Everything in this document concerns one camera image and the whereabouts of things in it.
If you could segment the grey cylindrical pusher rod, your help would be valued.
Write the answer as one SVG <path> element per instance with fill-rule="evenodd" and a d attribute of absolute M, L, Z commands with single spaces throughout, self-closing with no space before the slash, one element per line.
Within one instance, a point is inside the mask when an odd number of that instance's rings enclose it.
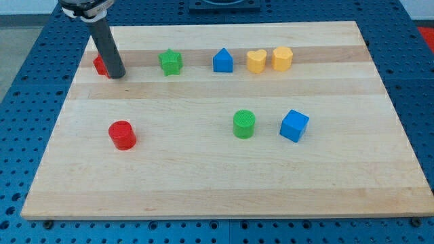
<path fill-rule="evenodd" d="M 106 17 L 95 16 L 92 19 L 87 19 L 87 27 L 102 58 L 108 76 L 112 79 L 122 78 L 125 75 L 125 67 Z"/>

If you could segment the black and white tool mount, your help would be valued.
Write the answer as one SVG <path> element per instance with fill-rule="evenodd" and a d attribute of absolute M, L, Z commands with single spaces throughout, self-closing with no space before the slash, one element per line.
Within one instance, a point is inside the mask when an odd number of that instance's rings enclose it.
<path fill-rule="evenodd" d="M 104 18 L 115 0 L 58 0 L 69 18 L 82 18 L 85 22 Z"/>

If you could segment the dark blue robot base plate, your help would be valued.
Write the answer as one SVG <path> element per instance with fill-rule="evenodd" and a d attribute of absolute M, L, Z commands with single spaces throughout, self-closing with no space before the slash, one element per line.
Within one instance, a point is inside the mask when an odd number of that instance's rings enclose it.
<path fill-rule="evenodd" d="M 188 8 L 190 12 L 214 12 L 214 11 L 260 11 L 261 0 L 190 0 Z"/>

